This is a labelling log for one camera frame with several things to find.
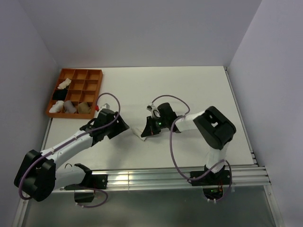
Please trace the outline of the white sock with black stripes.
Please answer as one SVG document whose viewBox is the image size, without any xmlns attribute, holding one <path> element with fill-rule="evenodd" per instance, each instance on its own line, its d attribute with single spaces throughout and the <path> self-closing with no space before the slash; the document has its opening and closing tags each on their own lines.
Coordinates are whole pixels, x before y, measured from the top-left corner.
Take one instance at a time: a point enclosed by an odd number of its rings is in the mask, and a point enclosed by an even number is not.
<svg viewBox="0 0 303 227">
<path fill-rule="evenodd" d="M 131 128 L 132 133 L 142 141 L 146 141 L 146 137 L 141 137 L 142 132 L 138 128 Z"/>
</svg>

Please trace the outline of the tan brown long sock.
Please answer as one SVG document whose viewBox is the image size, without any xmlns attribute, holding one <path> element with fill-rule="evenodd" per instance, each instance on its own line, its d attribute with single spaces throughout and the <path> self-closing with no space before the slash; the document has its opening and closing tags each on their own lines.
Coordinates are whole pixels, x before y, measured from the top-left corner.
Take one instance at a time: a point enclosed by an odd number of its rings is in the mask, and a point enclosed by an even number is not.
<svg viewBox="0 0 303 227">
<path fill-rule="evenodd" d="M 91 107 L 87 102 L 82 102 L 78 104 L 77 110 L 79 114 L 90 114 Z"/>
</svg>

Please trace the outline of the grey sock with red cuff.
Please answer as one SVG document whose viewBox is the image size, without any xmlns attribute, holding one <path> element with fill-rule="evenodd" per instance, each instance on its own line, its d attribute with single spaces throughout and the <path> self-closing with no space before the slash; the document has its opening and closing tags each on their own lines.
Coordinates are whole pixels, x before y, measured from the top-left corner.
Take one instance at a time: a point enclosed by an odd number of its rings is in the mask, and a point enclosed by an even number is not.
<svg viewBox="0 0 303 227">
<path fill-rule="evenodd" d="M 77 112 L 77 108 L 73 105 L 72 101 L 65 101 L 64 104 L 64 112 L 68 114 L 74 114 Z"/>
</svg>

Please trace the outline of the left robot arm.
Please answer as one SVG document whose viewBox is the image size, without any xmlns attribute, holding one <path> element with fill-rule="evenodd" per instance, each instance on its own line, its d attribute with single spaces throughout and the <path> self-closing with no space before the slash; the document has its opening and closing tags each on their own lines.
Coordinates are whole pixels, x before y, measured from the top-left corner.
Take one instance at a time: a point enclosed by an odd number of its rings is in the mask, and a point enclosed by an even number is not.
<svg viewBox="0 0 303 227">
<path fill-rule="evenodd" d="M 92 170 L 83 164 L 74 164 L 59 170 L 76 154 L 93 147 L 105 137 L 112 139 L 129 129 L 118 112 L 102 109 L 96 118 L 65 141 L 43 151 L 26 153 L 14 180 L 19 193 L 25 192 L 30 199 L 45 200 L 53 190 L 61 187 L 87 189 L 93 186 Z"/>
</svg>

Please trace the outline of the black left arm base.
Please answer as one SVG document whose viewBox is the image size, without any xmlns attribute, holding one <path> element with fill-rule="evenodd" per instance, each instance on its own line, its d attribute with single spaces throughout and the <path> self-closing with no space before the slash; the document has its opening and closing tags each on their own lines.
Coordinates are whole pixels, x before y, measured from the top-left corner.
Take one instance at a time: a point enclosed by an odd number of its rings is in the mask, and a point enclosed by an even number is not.
<svg viewBox="0 0 303 227">
<path fill-rule="evenodd" d="M 74 200 L 77 203 L 91 203 L 97 192 L 107 188 L 108 175 L 91 175 L 88 180 L 81 184 L 72 184 L 64 187 L 67 191 L 91 190 L 92 192 L 75 192 Z"/>
</svg>

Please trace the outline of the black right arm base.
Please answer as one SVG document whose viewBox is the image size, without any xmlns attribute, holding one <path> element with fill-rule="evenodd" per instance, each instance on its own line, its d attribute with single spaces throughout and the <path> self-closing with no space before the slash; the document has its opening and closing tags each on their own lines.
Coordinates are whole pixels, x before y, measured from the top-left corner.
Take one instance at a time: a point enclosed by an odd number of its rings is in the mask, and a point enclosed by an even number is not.
<svg viewBox="0 0 303 227">
<path fill-rule="evenodd" d="M 208 169 L 203 171 L 191 171 L 190 177 L 194 178 L 190 182 L 192 186 L 202 186 L 204 196 L 212 201 L 222 199 L 232 189 L 232 172 L 225 170 L 225 167 L 217 173 L 210 172 L 205 177 L 196 180 L 202 174 L 205 174 Z"/>
</svg>

